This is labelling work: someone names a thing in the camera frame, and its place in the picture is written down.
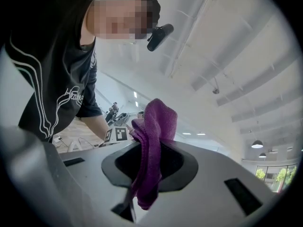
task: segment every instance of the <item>black t-shirt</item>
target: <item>black t-shirt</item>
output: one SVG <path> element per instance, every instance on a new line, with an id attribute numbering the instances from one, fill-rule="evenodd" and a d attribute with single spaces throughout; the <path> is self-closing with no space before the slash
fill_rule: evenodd
<path id="1" fill-rule="evenodd" d="M 80 45 L 93 0 L 19 0 L 5 48 L 35 93 L 19 126 L 48 141 L 77 117 L 101 115 L 95 42 Z"/>

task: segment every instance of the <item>window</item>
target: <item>window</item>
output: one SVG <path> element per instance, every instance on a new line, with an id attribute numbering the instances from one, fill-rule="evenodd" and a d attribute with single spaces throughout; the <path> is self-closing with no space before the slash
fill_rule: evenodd
<path id="1" fill-rule="evenodd" d="M 258 166 L 255 176 L 271 189 L 273 192 L 281 192 L 292 181 L 296 165 L 289 166 Z"/>

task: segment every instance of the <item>wooden floor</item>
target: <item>wooden floor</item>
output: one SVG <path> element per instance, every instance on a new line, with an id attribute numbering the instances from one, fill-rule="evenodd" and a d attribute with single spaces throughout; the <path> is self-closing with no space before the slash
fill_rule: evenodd
<path id="1" fill-rule="evenodd" d="M 87 126 L 85 123 L 80 121 L 78 118 L 74 118 L 71 124 L 63 131 L 57 134 L 60 136 L 64 142 L 57 143 L 57 145 L 61 145 L 57 147 L 58 153 L 67 152 L 68 145 L 74 141 L 77 144 L 80 144 L 82 150 L 93 149 L 94 145 L 99 145 L 103 142 L 99 137 L 97 137 Z"/>

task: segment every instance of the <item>purple cloth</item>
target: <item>purple cloth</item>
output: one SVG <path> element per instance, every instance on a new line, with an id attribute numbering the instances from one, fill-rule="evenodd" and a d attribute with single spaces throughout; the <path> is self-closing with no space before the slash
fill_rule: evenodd
<path id="1" fill-rule="evenodd" d="M 152 100 L 145 109 L 144 119 L 132 120 L 131 135 L 140 141 L 141 165 L 132 184 L 132 195 L 137 196 L 138 205 L 148 210 L 158 197 L 158 183 L 161 180 L 161 139 L 173 140 L 176 134 L 177 113 L 161 100 Z"/>

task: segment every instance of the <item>white ceiling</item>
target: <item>white ceiling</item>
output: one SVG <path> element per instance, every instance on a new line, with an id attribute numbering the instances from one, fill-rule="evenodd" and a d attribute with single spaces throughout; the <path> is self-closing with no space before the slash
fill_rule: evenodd
<path id="1" fill-rule="evenodd" d="M 146 41 L 98 40 L 99 69 L 137 91 L 145 103 L 163 100 L 190 125 L 188 131 L 206 133 L 234 152 L 234 159 L 254 159 L 250 146 L 255 139 L 264 142 L 264 152 L 292 145 L 302 129 L 302 56 L 274 4 L 159 3 L 159 24 L 175 27 L 166 42 L 149 52 Z"/>

